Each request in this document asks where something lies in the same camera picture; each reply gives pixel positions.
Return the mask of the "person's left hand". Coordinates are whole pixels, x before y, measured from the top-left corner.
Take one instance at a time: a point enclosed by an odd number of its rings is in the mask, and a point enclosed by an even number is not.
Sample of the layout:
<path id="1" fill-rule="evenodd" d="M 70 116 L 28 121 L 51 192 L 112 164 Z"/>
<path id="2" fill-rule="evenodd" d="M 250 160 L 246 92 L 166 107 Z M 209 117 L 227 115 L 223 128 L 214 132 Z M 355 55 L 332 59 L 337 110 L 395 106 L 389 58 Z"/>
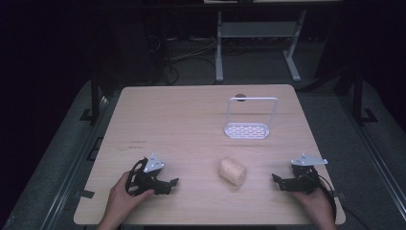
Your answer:
<path id="1" fill-rule="evenodd" d="M 103 219 L 116 219 L 124 222 L 135 208 L 154 194 L 148 190 L 140 195 L 129 195 L 125 189 L 129 172 L 125 172 L 111 188 Z"/>

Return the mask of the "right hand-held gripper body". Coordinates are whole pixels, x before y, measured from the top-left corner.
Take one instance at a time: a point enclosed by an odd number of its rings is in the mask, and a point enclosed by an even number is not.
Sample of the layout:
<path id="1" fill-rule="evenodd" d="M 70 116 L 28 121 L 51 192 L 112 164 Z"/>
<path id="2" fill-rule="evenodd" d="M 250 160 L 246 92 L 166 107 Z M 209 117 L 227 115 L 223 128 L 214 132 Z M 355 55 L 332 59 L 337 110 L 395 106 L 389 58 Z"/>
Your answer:
<path id="1" fill-rule="evenodd" d="M 302 153 L 298 158 L 291 161 L 294 175 L 290 192 L 305 192 L 311 194 L 321 184 L 316 165 L 326 165 L 328 161 L 321 157 Z"/>

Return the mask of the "person's right hand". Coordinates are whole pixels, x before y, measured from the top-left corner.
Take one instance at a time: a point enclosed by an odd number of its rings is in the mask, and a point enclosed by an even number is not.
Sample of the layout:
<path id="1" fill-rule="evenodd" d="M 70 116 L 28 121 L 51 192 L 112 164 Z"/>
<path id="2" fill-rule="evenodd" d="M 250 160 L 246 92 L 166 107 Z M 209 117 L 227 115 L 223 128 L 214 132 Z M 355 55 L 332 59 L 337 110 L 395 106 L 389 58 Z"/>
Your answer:
<path id="1" fill-rule="evenodd" d="M 332 208 L 322 190 L 316 189 L 309 195 L 301 192 L 291 192 L 290 194 L 298 200 L 314 224 L 321 221 L 332 221 L 335 223 Z"/>

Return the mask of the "beige cylindrical sponge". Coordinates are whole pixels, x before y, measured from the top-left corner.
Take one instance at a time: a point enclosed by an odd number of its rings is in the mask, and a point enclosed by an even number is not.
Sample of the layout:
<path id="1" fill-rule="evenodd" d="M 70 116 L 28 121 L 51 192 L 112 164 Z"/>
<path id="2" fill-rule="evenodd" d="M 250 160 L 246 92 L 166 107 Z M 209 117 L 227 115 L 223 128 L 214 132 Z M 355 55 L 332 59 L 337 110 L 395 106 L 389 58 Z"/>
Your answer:
<path id="1" fill-rule="evenodd" d="M 218 174 L 235 186 L 241 186 L 245 181 L 246 168 L 230 157 L 220 161 Z"/>

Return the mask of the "white metal rack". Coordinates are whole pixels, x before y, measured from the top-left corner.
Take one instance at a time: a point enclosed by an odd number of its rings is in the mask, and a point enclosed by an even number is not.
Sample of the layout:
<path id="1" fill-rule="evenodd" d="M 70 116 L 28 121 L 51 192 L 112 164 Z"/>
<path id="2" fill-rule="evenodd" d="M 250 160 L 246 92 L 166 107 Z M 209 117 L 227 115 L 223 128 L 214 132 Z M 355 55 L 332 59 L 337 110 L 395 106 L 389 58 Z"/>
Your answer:
<path id="1" fill-rule="evenodd" d="M 233 97 L 227 104 L 225 134 L 231 139 L 266 139 L 276 115 L 275 97 Z"/>

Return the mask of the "black metal post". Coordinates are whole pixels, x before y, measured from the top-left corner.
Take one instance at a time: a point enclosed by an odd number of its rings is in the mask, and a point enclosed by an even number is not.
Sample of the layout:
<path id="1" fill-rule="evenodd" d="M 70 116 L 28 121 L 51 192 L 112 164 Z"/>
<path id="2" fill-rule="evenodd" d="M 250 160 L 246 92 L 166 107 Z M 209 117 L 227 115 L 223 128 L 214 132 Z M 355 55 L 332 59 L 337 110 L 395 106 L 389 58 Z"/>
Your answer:
<path id="1" fill-rule="evenodd" d="M 363 76 L 358 71 L 353 78 L 352 116 L 360 126 L 365 123 L 376 123 L 377 119 L 369 108 L 362 107 Z"/>
<path id="2" fill-rule="evenodd" d="M 94 125 L 100 115 L 100 89 L 98 77 L 93 75 L 90 80 L 90 90 L 91 90 L 91 107 L 83 110 L 80 120 L 87 121 L 90 125 Z"/>

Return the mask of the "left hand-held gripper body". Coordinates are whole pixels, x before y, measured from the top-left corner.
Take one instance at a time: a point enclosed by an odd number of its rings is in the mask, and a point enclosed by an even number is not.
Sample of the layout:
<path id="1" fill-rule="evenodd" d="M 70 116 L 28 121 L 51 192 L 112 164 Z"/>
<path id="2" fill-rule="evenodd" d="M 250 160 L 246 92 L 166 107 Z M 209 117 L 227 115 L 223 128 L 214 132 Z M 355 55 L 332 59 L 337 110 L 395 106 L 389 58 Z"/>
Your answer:
<path id="1" fill-rule="evenodd" d="M 154 153 L 138 161 L 129 173 L 127 193 L 138 196 L 145 191 L 162 188 L 157 175 L 163 168 L 164 163 Z"/>

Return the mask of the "white metal desk frame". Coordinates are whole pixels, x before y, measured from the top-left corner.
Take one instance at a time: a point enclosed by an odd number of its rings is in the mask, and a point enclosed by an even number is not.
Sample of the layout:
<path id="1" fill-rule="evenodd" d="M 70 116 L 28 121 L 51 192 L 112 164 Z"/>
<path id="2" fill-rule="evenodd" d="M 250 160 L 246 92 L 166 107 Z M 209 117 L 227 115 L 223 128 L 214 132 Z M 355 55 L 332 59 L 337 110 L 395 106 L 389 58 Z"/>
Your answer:
<path id="1" fill-rule="evenodd" d="M 222 42 L 226 38 L 290 38 L 290 46 L 284 50 L 283 57 L 293 81 L 302 80 L 293 55 L 305 21 L 306 10 L 299 13 L 296 21 L 281 22 L 227 22 L 221 11 L 217 13 L 216 50 L 214 54 L 215 80 L 223 82 Z"/>

